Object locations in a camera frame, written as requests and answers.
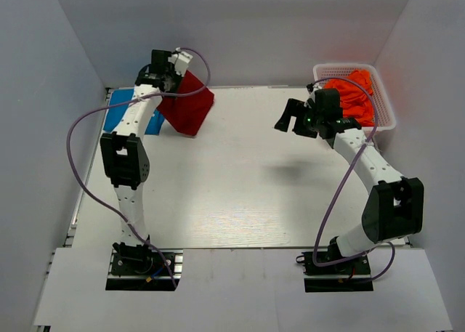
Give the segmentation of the dark red t-shirt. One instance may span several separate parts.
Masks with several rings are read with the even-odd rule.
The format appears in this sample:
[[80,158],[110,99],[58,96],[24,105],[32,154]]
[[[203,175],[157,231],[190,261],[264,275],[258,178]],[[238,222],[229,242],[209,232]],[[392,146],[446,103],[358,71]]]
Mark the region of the dark red t-shirt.
[[205,88],[189,97],[163,97],[157,110],[180,134],[194,137],[214,105],[214,93]]

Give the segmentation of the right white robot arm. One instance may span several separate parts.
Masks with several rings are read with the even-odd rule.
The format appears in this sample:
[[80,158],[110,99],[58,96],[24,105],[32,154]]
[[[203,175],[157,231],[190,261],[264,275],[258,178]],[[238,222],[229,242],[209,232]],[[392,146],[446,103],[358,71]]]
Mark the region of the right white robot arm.
[[314,255],[312,262],[316,267],[346,272],[356,258],[378,245],[422,231],[424,184],[393,168],[371,144],[358,121],[343,116],[336,89],[315,90],[307,101],[289,99],[274,128],[303,137],[320,137],[349,163],[328,214],[351,173],[358,176],[368,192],[360,223],[331,240],[323,261]]

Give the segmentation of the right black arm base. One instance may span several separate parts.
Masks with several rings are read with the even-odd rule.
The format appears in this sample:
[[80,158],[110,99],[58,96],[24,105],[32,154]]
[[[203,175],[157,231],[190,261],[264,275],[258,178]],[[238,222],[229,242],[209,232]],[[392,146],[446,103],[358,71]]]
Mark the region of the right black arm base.
[[312,252],[302,252],[296,263],[304,268],[306,293],[349,293],[373,291],[368,259],[360,257],[334,266],[317,267]]

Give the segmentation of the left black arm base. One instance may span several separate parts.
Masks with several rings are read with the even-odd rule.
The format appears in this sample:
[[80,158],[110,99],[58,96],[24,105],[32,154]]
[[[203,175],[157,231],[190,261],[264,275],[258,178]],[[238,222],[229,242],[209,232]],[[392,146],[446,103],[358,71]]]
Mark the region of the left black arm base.
[[173,292],[176,290],[169,271],[156,252],[144,262],[125,259],[113,251],[110,258],[106,291]]

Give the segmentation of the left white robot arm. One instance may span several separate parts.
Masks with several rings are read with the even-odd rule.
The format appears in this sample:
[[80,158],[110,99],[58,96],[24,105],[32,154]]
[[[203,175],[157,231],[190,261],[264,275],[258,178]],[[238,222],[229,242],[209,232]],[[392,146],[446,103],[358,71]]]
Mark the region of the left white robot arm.
[[155,109],[161,103],[160,92],[176,92],[185,74],[182,53],[153,50],[151,63],[142,67],[132,98],[121,120],[100,138],[105,175],[110,179],[118,199],[121,239],[116,248],[144,246],[150,239],[142,205],[144,182],[150,162],[142,141]]

